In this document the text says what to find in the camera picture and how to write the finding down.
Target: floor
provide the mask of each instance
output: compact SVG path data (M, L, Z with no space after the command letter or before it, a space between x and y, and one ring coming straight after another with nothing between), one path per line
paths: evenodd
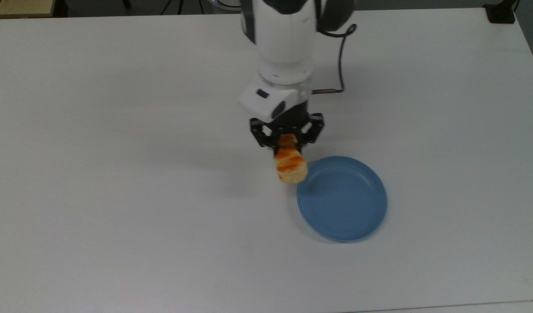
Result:
M70 17L81 16L124 16L177 14L180 0L131 0L132 8L126 9L122 0L65 0ZM205 14L212 14L212 4L208 0L182 0L181 14L201 14L202 4ZM396 10L421 8L469 8L481 7L499 0L356 0L357 10ZM533 0L520 0L516 11L527 43L533 53Z

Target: food item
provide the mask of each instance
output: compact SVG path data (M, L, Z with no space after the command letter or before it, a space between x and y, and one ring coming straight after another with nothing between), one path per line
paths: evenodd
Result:
M297 142L293 134L282 135L278 141L276 170L284 183L297 184L307 177L307 162L296 148Z

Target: blue plate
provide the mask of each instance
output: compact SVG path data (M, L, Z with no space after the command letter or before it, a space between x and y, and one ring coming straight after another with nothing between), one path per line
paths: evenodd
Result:
M339 242L368 236L386 215L386 191L376 173L347 156L329 156L308 168L298 185L303 218L319 234Z

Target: table surface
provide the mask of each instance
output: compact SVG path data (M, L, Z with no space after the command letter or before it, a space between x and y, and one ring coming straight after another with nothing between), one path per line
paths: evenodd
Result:
M2 0L0 18L51 17L55 0Z
M424 309L377 311L377 313L533 313L533 302L427 307Z
M0 313L345 312L533 300L533 58L483 9L355 12L309 161L386 186L366 240L302 220L236 104L239 16L0 20ZM337 87L318 36L314 87Z

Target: white robotic arm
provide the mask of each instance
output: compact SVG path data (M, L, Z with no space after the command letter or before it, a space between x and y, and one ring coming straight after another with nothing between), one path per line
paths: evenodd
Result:
M251 131L275 153L280 136L293 134L301 151L324 126L322 114L307 111L315 33L342 26L354 0L241 0L241 7L244 33L260 52L258 74L240 96L253 116ZM265 135L263 127L272 133Z

